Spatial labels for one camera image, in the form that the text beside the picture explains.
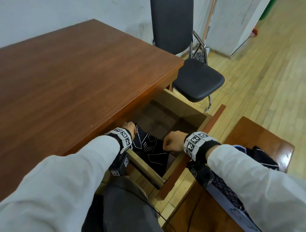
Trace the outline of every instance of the chair backrest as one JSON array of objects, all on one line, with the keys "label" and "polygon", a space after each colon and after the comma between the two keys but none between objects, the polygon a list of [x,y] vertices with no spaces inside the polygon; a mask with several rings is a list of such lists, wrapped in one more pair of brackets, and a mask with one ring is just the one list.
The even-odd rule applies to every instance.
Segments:
[{"label": "chair backrest", "polygon": [[172,54],[192,41],[193,0],[150,0],[155,46]]}]

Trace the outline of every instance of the black cable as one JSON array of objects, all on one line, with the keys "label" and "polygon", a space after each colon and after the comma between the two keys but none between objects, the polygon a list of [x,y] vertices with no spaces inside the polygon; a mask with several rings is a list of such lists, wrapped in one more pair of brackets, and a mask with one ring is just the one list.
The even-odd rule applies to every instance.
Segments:
[{"label": "black cable", "polygon": [[193,210],[192,210],[192,213],[191,213],[191,216],[190,216],[189,222],[188,222],[187,232],[189,232],[189,228],[190,228],[190,224],[191,224],[191,220],[192,220],[193,214],[194,214],[194,212],[195,212],[195,210],[196,210],[196,207],[198,206],[198,203],[200,202],[200,199],[201,199],[201,197],[202,197],[203,192],[204,192],[204,190],[201,192],[200,197],[199,197],[198,201],[196,202],[196,205],[194,206],[194,208],[193,208]]},{"label": "black cable", "polygon": [[123,190],[125,190],[125,191],[127,191],[127,192],[129,192],[129,193],[131,193],[131,194],[133,194],[133,195],[135,195],[136,197],[138,197],[140,200],[142,200],[144,203],[146,203],[148,206],[150,206],[158,215],[160,215],[161,217],[162,217],[162,219],[164,219],[165,220],[165,223],[167,223],[173,230],[174,230],[174,232],[176,232],[176,230],[174,229],[174,227],[161,215],[161,213],[160,212],[158,212],[154,207],[152,207],[145,199],[142,199],[140,196],[138,196],[136,193],[134,193],[133,191],[131,191],[131,190],[128,190],[128,189],[125,189],[125,188],[123,188],[123,187],[121,187],[121,186],[119,186],[119,185],[114,185],[114,184],[111,184],[111,183],[108,183],[108,182],[105,182],[105,181],[101,181],[101,183],[104,183],[104,184],[107,184],[107,185],[111,185],[111,186],[115,186],[115,187],[117,187],[117,188],[120,188],[120,189],[123,189]]}]

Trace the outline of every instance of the brown leather bench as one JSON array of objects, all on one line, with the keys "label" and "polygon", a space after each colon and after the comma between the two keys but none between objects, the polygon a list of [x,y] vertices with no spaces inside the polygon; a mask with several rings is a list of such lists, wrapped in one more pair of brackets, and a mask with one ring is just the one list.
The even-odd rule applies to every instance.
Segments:
[{"label": "brown leather bench", "polygon": [[[283,172],[287,172],[294,151],[294,146],[292,144],[277,137],[246,117],[242,117],[239,120],[224,144],[237,144],[249,148],[256,145],[273,158],[279,164],[280,170]],[[197,182],[194,182],[190,191],[168,218],[168,222],[175,228],[176,232],[187,231],[189,219],[193,210],[194,213],[189,232],[243,231],[212,196]],[[164,224],[163,230],[169,232],[173,231],[167,224]]]}]

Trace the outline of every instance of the chair seat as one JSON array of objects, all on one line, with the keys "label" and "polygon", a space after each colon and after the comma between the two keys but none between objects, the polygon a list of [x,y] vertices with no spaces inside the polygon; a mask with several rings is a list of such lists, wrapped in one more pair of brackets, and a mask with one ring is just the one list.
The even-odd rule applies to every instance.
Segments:
[{"label": "chair seat", "polygon": [[189,101],[199,102],[220,88],[223,83],[224,77],[219,72],[201,61],[187,59],[184,66],[179,69],[173,87]]}]

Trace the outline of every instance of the wall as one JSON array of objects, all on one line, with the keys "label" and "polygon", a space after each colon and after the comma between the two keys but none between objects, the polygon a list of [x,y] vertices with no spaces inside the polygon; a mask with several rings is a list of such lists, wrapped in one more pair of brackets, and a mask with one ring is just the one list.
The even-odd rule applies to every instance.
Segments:
[{"label": "wall", "polygon": [[241,45],[238,43],[246,37],[246,28],[249,30],[253,22],[259,19],[258,6],[262,7],[266,1],[269,0],[217,0],[206,44],[231,56]]},{"label": "wall", "polygon": [[[209,0],[194,0],[201,36]],[[150,0],[0,0],[0,47],[95,18],[151,43]]]}]

